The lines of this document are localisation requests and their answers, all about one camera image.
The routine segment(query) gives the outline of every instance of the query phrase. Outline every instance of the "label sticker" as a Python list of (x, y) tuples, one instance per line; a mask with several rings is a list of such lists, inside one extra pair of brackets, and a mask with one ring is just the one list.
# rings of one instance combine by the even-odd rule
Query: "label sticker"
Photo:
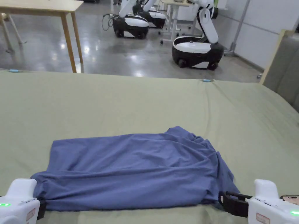
[(35, 214), (35, 208), (32, 209), (30, 212), (28, 212), (27, 217), (26, 217), (26, 222), (31, 219)]
[(257, 221), (263, 223), (263, 224), (270, 224), (270, 219), (266, 216), (263, 216), (259, 213), (257, 213)]

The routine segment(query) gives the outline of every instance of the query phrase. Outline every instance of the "mattress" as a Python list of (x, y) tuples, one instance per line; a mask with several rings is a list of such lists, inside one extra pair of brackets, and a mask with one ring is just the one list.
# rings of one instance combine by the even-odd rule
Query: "mattress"
[[(181, 126), (221, 153), (243, 194), (269, 179), (298, 194), (299, 114), (254, 83), (0, 71), (0, 195), (44, 171), (53, 140), (161, 133)], [(38, 223), (246, 223), (212, 206), (46, 212)]]

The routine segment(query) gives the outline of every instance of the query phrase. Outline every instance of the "concrete floor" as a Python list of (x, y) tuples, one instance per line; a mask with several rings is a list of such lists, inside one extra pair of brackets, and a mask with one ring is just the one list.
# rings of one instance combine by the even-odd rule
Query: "concrete floor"
[[(215, 71), (179, 68), (171, 57), (171, 43), (160, 45), (157, 29), (150, 29), (144, 40), (117, 38), (113, 28), (102, 29), (103, 14), (118, 13), (110, 0), (84, 3), (76, 12), (83, 51), (81, 68), (70, 15), (68, 23), (78, 72), (125, 76), (149, 76), (182, 79), (218, 79), (258, 82), (257, 70), (238, 57), (223, 57)], [(58, 17), (13, 15), (21, 38), (19, 45), (12, 25), (7, 22), (15, 53), (7, 53), (0, 32), (0, 68), (34, 71), (72, 72), (68, 50)]]

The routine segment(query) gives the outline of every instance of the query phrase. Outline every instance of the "blue cloth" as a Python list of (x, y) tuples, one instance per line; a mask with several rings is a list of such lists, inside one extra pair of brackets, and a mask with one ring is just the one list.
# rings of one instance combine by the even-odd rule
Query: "blue cloth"
[(31, 178), (34, 196), (56, 211), (197, 205), (239, 192), (220, 153), (181, 127), (54, 141), (47, 170)]

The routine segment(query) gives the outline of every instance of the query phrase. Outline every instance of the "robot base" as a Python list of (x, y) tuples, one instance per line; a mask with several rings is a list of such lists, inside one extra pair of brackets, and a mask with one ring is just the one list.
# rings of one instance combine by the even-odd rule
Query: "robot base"
[(158, 11), (139, 12), (139, 15), (153, 25), (150, 28), (162, 29), (166, 21), (166, 16)]
[(224, 47), (219, 43), (199, 42), (199, 37), (178, 37), (172, 46), (172, 58), (179, 67), (215, 70), (218, 67)]
[(114, 18), (112, 25), (117, 37), (135, 37), (144, 39), (149, 30), (147, 21), (135, 16)]

